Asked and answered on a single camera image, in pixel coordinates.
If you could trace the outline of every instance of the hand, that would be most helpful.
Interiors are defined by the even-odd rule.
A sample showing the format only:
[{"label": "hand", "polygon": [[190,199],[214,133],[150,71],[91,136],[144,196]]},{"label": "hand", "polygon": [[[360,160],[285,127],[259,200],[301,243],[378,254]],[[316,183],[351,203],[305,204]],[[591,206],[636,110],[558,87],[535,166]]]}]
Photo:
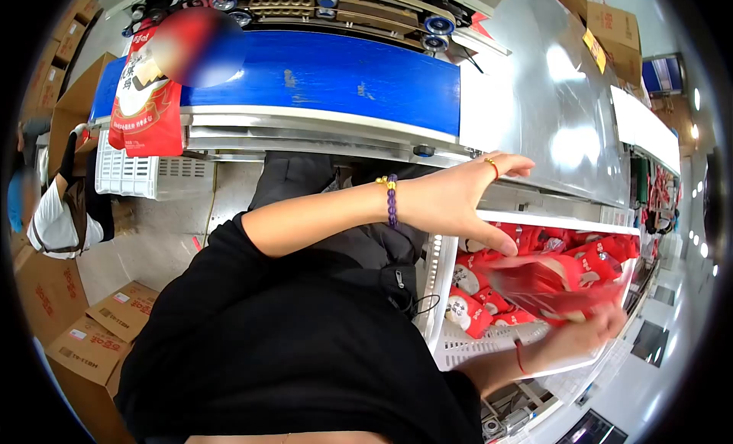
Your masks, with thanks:
[{"label": "hand", "polygon": [[[487,158],[496,163],[498,176]],[[514,239],[478,218],[476,206],[499,176],[529,176],[533,167],[527,157],[492,152],[435,174],[398,182],[397,219],[426,232],[466,237],[515,256]]]},{"label": "hand", "polygon": [[589,320],[553,329],[541,341],[528,345],[530,360],[525,369],[542,371],[554,362],[587,355],[618,336],[626,324],[626,312],[611,304],[594,311]]}]

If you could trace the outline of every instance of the black shirt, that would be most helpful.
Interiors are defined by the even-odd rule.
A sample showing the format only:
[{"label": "black shirt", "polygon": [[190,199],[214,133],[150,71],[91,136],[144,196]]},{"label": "black shirt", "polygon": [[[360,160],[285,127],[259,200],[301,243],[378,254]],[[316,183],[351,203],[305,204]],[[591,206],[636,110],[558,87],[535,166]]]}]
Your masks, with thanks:
[{"label": "black shirt", "polygon": [[471,381],[440,372],[379,289],[339,279],[357,268],[325,250],[269,258],[239,215],[215,229],[160,293],[124,362],[115,403],[133,436],[372,431],[398,443],[481,442]]}]

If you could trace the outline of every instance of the purple bead bracelet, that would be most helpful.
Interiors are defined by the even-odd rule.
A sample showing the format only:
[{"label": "purple bead bracelet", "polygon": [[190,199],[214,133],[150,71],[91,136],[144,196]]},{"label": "purple bead bracelet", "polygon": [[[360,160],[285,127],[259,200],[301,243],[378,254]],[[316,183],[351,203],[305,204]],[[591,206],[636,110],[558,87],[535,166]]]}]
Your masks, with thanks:
[{"label": "purple bead bracelet", "polygon": [[395,229],[397,228],[397,200],[395,199],[397,175],[389,174],[389,176],[377,178],[377,183],[387,183],[387,220],[389,221],[389,227]]}]

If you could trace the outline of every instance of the white plastic crate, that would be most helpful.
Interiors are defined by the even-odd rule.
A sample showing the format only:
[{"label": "white plastic crate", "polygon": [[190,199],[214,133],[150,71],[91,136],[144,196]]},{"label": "white plastic crate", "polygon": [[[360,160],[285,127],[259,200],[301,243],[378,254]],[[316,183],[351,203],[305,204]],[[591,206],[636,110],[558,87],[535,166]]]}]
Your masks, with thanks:
[{"label": "white plastic crate", "polygon": [[214,163],[188,157],[129,157],[99,134],[95,190],[99,194],[134,195],[156,201],[210,194]]},{"label": "white plastic crate", "polygon": [[[574,218],[548,217],[525,212],[494,212],[487,210],[479,210],[476,213],[484,221],[631,234],[635,236],[640,234],[636,228],[594,223],[576,220]],[[447,371],[469,357],[481,355],[481,353],[513,349],[515,347],[514,339],[516,337],[519,337],[523,344],[529,344],[545,336],[550,329],[548,325],[531,323],[513,327],[491,327],[485,337],[482,339],[473,339],[465,334],[458,326],[447,321],[445,319],[445,311],[453,278],[458,238],[431,235],[428,239],[428,246],[429,251],[425,262],[426,284],[422,296],[437,294],[440,296],[440,302],[435,308],[426,311],[435,301],[430,298],[424,299],[420,303],[419,311],[426,312],[418,315],[418,318],[415,320],[415,325],[422,332],[427,347],[433,353],[435,363],[440,370]],[[633,274],[635,265],[636,259],[629,259],[622,263],[623,275],[620,280],[627,284],[622,302],[628,293],[631,275]],[[588,366],[595,363],[602,353],[603,347],[595,350],[588,356],[564,360],[556,365],[550,366],[541,373],[534,373],[532,376],[552,375],[582,366]]]},{"label": "white plastic crate", "polygon": [[618,209],[616,207],[603,206],[600,209],[600,222],[616,226],[634,226],[636,215],[631,209]]}]

